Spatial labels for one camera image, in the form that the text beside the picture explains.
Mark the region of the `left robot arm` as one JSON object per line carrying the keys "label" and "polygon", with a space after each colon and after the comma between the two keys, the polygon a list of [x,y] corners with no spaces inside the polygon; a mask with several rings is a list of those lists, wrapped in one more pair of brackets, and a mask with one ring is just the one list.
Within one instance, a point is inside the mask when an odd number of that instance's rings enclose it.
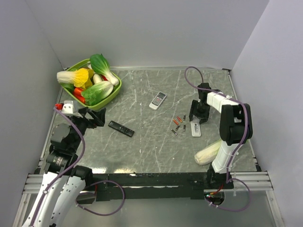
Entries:
{"label": "left robot arm", "polygon": [[77,163],[84,151],[87,129],[103,127],[106,109],[93,111],[87,107],[75,111],[64,106],[54,111],[66,120],[53,128],[49,155],[46,158],[41,187],[34,205],[23,223],[25,227],[59,227],[82,190],[93,186],[92,169]]}

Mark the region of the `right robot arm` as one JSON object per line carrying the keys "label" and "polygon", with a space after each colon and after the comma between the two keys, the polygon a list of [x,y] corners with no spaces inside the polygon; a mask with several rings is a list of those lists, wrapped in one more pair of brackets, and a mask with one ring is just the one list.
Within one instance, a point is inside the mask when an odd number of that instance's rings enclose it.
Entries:
{"label": "right robot arm", "polygon": [[208,83],[201,83],[197,89],[199,99],[192,101],[189,112],[192,132],[200,132],[200,125],[208,121],[211,107],[221,114],[220,142],[196,154],[196,161],[199,163],[201,155],[207,150],[217,150],[214,160],[210,162],[206,181],[211,188],[218,188],[229,179],[232,162],[238,150],[252,137],[250,105],[240,104],[220,90],[212,90]]}

